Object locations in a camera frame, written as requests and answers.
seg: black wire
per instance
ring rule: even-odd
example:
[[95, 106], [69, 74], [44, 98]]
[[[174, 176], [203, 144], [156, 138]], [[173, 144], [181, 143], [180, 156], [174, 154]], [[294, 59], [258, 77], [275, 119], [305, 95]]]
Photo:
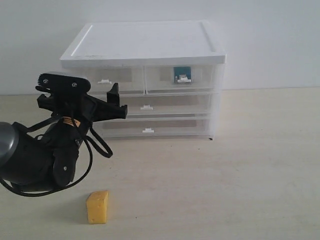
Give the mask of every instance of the black wire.
[[86, 139], [86, 137], [84, 136], [84, 134], [79, 130], [76, 122], [75, 122], [75, 119], [74, 119], [74, 113], [73, 111], [71, 110], [71, 121], [72, 121], [72, 124], [73, 126], [76, 128], [77, 132], [79, 133], [80, 137], [82, 138], [82, 140], [84, 141], [88, 151], [89, 151], [89, 166], [88, 168], [86, 169], [85, 173], [77, 180], [75, 181], [74, 183], [72, 184], [69, 184], [67, 186], [64, 186], [60, 189], [56, 189], [56, 190], [51, 190], [51, 191], [46, 191], [46, 192], [41, 192], [41, 193], [26, 193], [26, 192], [22, 192], [22, 191], [19, 191], [17, 189], [14, 189], [12, 186], [10, 186], [8, 183], [6, 183], [2, 178], [0, 178], [0, 184], [2, 184], [7, 190], [9, 190], [10, 192], [14, 193], [14, 194], [17, 194], [19, 196], [23, 196], [23, 197], [31, 197], [31, 198], [35, 198], [35, 197], [43, 197], [43, 196], [47, 196], [47, 195], [50, 195], [50, 194], [54, 194], [54, 193], [57, 193], [57, 192], [60, 192], [60, 191], [63, 191], [63, 190], [66, 190], [66, 189], [69, 189], [75, 185], [77, 185], [78, 183], [80, 183], [87, 175], [88, 173], [90, 172], [91, 170], [91, 167], [92, 167], [92, 164], [93, 164], [93, 153], [92, 153], [92, 150], [91, 150], [91, 147]]

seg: drawer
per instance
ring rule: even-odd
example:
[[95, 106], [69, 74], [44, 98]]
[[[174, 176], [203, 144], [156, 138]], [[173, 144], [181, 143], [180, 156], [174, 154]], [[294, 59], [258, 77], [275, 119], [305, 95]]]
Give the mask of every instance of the drawer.
[[145, 67], [148, 94], [218, 93], [223, 64]]
[[105, 95], [114, 83], [119, 84], [119, 93], [125, 96], [143, 95], [145, 92], [142, 67], [115, 68], [70, 68], [70, 72], [88, 79], [91, 83], [90, 95]]
[[210, 119], [96, 122], [103, 138], [143, 136], [212, 136]]
[[210, 113], [219, 94], [121, 97], [121, 105], [128, 105], [128, 116], [157, 114]]

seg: white storage drawers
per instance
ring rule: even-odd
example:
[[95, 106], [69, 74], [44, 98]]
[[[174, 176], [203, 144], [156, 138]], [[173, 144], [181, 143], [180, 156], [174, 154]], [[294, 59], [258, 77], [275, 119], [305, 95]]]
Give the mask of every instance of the white storage drawers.
[[90, 23], [60, 60], [94, 97], [106, 101], [119, 84], [127, 119], [95, 123], [103, 137], [213, 138], [226, 54], [209, 22]]

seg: yellow block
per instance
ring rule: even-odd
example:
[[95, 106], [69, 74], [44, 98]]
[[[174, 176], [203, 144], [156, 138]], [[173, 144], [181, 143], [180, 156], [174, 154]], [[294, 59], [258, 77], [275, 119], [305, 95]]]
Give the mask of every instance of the yellow block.
[[107, 222], [108, 191], [95, 191], [86, 200], [88, 221], [90, 224]]

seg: beige table surface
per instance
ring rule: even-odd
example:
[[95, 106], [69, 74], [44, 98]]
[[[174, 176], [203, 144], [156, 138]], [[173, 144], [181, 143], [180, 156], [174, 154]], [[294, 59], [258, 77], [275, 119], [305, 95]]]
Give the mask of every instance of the beige table surface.
[[[0, 97], [2, 121], [32, 125], [35, 96]], [[41, 198], [0, 187], [0, 240], [318, 240], [320, 88], [222, 94], [216, 139], [113, 140], [78, 186]], [[77, 175], [86, 169], [84, 147]], [[85, 201], [109, 190], [108, 223]]]

